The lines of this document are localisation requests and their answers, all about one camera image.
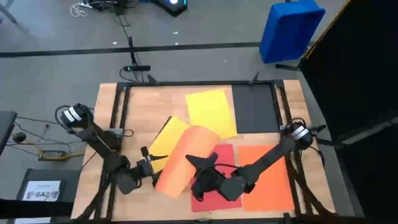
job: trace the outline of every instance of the red paper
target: red paper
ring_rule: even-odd
[[[217,145],[214,148],[215,153],[218,154],[217,164],[229,164],[235,166],[234,150],[231,144]],[[230,177],[231,172],[235,170],[232,167],[216,166],[216,169],[221,173],[225,173],[226,177]],[[191,208],[193,212],[208,212],[219,209],[240,208],[242,207],[242,199],[238,198],[234,202],[229,202],[223,198],[216,191],[207,192],[203,196],[203,201],[199,202],[191,194]]]

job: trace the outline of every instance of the concrete floor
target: concrete floor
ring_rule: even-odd
[[[76,2],[14,0],[9,11],[19,25],[0,15],[3,17],[0,52],[127,47],[114,14],[84,9],[87,17],[75,18],[69,10]],[[177,18],[155,5],[142,3],[127,10],[126,19],[131,26],[126,29],[136,46],[259,42],[269,9],[277,2],[282,1],[189,0],[188,11]],[[317,0],[317,3],[326,9],[326,14],[313,39],[335,17],[344,0]],[[264,65],[257,47],[140,52],[139,57],[142,64],[152,66],[150,73],[159,81],[248,80],[257,71],[262,80],[299,79],[313,124],[325,122],[302,74]],[[60,105],[80,102],[94,106],[99,84],[122,81],[118,71],[129,62],[129,54],[0,58],[1,110],[14,110],[19,116],[53,121],[53,112]],[[287,63],[295,65],[298,61]],[[37,134],[44,130],[42,123],[17,122]],[[50,126],[46,137],[59,141],[76,140],[55,125]],[[321,137],[329,136],[326,132]],[[34,152],[32,147],[25,149]],[[51,149],[66,150],[66,147]],[[326,175],[336,211],[340,215],[353,215],[336,154],[333,149],[320,149],[325,154]],[[16,197],[28,168],[78,170],[81,163],[82,157],[66,162],[39,162],[34,156],[7,147],[0,157],[0,198]]]

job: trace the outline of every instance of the black panel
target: black panel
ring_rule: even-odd
[[[17,113],[13,111],[0,111],[0,156],[14,128],[16,118]]]
[[[351,0],[301,70],[334,141],[398,116],[398,2]]]
[[[238,134],[279,132],[270,85],[232,85],[232,94]]]
[[[395,125],[336,151],[369,218],[383,220],[396,216],[397,137]]]
[[[22,200],[28,181],[39,180],[61,180],[61,192],[59,202],[70,202],[71,206],[75,201],[77,185],[79,183],[80,171],[78,170],[40,170],[27,169],[21,187],[18,191],[16,200]],[[70,217],[55,217],[52,222],[69,222]]]

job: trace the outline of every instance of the blue bin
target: blue bin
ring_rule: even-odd
[[[274,4],[260,43],[262,61],[300,58],[324,14],[313,0]]]

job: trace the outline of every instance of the electronic device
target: electronic device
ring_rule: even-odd
[[[152,2],[174,17],[188,9],[188,0],[152,0]]]
[[[65,161],[68,160],[68,158],[65,159],[59,159],[59,158],[64,157],[66,155],[67,153],[64,151],[43,150],[43,154],[39,155],[39,161]]]

